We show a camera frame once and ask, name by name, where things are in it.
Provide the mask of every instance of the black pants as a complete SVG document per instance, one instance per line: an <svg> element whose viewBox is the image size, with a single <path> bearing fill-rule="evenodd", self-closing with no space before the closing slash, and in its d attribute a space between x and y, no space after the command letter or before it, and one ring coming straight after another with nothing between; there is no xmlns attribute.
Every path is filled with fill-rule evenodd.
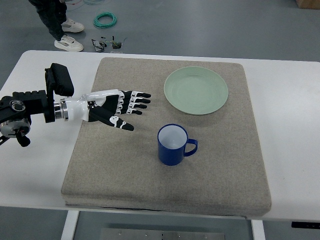
<svg viewBox="0 0 320 240"><path fill-rule="evenodd" d="M41 21L49 33L58 41L65 35L61 24L67 20L67 5L59 0L29 0L35 6Z"/></svg>

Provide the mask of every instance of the metal base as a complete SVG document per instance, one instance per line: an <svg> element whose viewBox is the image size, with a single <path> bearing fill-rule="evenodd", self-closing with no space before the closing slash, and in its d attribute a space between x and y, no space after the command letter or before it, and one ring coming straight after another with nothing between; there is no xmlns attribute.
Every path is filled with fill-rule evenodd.
<svg viewBox="0 0 320 240"><path fill-rule="evenodd" d="M102 228L100 240L225 240L223 233Z"/></svg>

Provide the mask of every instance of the green plate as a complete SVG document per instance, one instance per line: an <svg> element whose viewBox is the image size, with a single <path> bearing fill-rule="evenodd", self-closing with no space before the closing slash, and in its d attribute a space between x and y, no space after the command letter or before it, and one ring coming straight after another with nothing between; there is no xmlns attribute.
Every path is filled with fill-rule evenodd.
<svg viewBox="0 0 320 240"><path fill-rule="evenodd" d="M216 72L204 67L187 66L167 77L164 95L178 110L204 115L217 111L225 104L228 87Z"/></svg>

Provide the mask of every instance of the gray felt mat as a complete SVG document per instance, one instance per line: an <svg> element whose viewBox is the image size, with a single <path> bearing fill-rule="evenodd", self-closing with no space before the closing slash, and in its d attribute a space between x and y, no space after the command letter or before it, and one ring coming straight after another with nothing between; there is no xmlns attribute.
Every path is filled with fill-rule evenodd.
<svg viewBox="0 0 320 240"><path fill-rule="evenodd" d="M186 66L218 73L228 86L225 105L189 115L164 95L166 78ZM104 58L92 91L150 93L142 115L121 115L126 131L83 122L62 186L68 205L147 209L178 213L261 216L271 196L242 65L225 62ZM157 133L176 123L198 140L198 151L177 166L158 160Z"/></svg>

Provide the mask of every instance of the person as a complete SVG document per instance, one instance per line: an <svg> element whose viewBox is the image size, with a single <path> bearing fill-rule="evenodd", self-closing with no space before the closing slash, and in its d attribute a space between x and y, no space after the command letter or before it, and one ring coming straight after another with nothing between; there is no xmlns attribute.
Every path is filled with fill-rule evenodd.
<svg viewBox="0 0 320 240"><path fill-rule="evenodd" d="M66 32L79 33L85 29L84 25L67 18L65 0L29 0L35 6L41 21L55 38L54 46L70 52L80 52L84 46L70 37Z"/></svg>

